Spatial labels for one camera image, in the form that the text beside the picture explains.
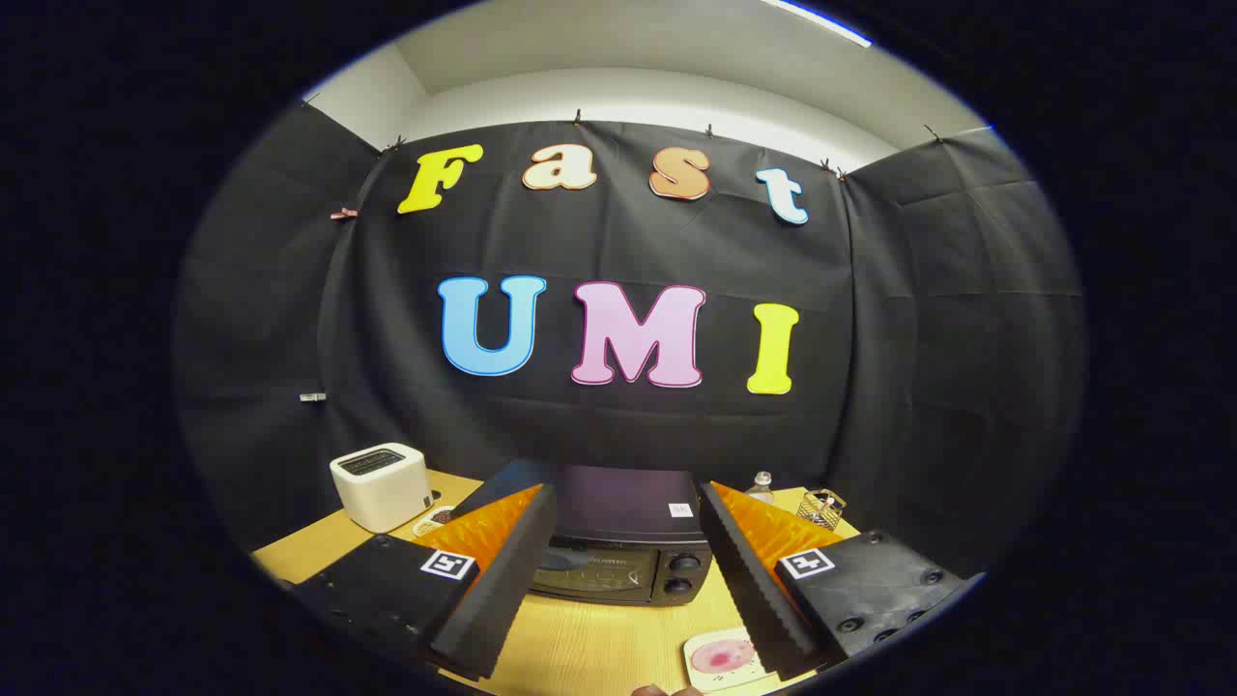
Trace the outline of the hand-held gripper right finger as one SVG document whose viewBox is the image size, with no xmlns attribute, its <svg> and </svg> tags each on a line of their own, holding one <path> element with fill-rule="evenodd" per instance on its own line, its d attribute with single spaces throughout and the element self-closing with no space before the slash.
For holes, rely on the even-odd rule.
<svg viewBox="0 0 1237 696">
<path fill-rule="evenodd" d="M 764 669 L 840 677 L 948 612 L 957 574 L 887 532 L 840 537 L 717 481 L 700 524 Z"/>
</svg>

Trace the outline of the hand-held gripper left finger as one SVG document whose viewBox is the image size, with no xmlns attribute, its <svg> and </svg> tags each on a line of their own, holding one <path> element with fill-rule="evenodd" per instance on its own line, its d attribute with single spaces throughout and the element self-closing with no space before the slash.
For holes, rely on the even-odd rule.
<svg viewBox="0 0 1237 696">
<path fill-rule="evenodd" d="M 555 516 L 553 486 L 527 486 L 416 540 L 375 535 L 289 591 L 390 661 L 491 677 Z"/>
</svg>

